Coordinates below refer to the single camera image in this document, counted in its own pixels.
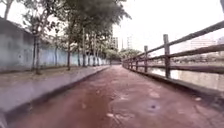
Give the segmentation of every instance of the water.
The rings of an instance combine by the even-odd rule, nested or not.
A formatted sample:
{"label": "water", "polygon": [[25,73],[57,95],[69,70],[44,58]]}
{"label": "water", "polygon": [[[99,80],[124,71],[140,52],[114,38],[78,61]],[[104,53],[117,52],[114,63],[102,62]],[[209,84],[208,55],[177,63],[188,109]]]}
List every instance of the water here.
{"label": "water", "polygon": [[[165,76],[165,71],[162,69],[151,69],[150,72]],[[224,75],[174,70],[171,71],[171,78],[209,89],[224,91]]]}

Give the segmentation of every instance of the paved path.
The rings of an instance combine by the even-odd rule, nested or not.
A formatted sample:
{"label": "paved path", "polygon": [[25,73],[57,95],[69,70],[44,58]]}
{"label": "paved path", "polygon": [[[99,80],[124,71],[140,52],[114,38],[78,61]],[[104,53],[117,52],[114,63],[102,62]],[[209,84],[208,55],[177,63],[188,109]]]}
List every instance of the paved path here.
{"label": "paved path", "polygon": [[223,128],[224,116],[165,84],[111,67],[10,128]]}

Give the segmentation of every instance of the concrete wall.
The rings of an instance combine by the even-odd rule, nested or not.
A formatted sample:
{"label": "concrete wall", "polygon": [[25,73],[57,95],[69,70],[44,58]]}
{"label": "concrete wall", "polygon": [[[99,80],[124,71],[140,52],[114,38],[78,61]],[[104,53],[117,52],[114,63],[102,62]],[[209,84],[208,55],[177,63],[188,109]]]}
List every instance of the concrete wall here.
{"label": "concrete wall", "polygon": [[[30,70],[33,62],[33,36],[9,21],[0,18],[0,72]],[[42,67],[55,66],[55,47],[41,43],[40,64]],[[57,63],[67,63],[67,53],[57,50]],[[71,64],[77,65],[77,54],[72,53]],[[100,59],[100,65],[106,60]]]}

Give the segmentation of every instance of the wooden railing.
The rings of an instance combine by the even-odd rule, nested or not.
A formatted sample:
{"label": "wooden railing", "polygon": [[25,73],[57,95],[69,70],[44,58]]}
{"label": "wooden railing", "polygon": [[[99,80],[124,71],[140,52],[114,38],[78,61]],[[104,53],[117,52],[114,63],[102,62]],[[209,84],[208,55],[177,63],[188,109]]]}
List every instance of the wooden railing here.
{"label": "wooden railing", "polygon": [[[205,53],[211,52],[220,52],[224,51],[224,44],[212,45],[209,47],[203,47],[193,50],[188,50],[184,52],[178,52],[174,54],[170,54],[170,46],[175,44],[180,44],[182,42],[191,40],[193,38],[208,34],[210,32],[219,30],[224,28],[224,21],[214,24],[210,27],[207,27],[203,30],[197,31],[195,33],[191,33],[187,36],[184,36],[178,40],[169,42],[168,35],[163,35],[164,44],[148,50],[148,47],[145,46],[145,52],[139,54],[138,56],[126,59],[123,61],[122,65],[125,68],[135,70],[138,72],[149,73],[149,68],[160,68],[165,70],[165,79],[171,79],[171,70],[184,70],[184,71],[193,71],[193,72],[205,72],[205,73],[216,73],[216,74],[224,74],[224,67],[223,66],[212,66],[212,65],[181,65],[181,64],[171,64],[172,60],[177,57],[183,56],[192,56],[192,55],[200,55]],[[155,52],[157,50],[164,49],[164,54],[160,56],[150,57],[150,53]],[[153,64],[151,62],[158,60],[163,60],[164,64]]]}

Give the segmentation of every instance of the overcast sky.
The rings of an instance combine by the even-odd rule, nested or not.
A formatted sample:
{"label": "overcast sky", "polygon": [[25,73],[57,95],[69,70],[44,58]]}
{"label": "overcast sky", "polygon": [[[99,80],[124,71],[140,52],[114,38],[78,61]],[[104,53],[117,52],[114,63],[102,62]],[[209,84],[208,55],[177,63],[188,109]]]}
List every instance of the overcast sky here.
{"label": "overcast sky", "polygon": [[[198,31],[224,18],[219,0],[128,0],[125,9],[132,20],[123,20],[120,26],[114,27],[114,36],[119,37],[119,47],[123,39],[126,47],[128,36],[133,37],[132,46],[143,50],[161,45],[162,35],[169,34],[175,40],[186,34]],[[14,3],[9,13],[9,20],[22,23],[23,5]],[[0,5],[3,17],[4,6]],[[209,37],[218,38],[221,32]]]}

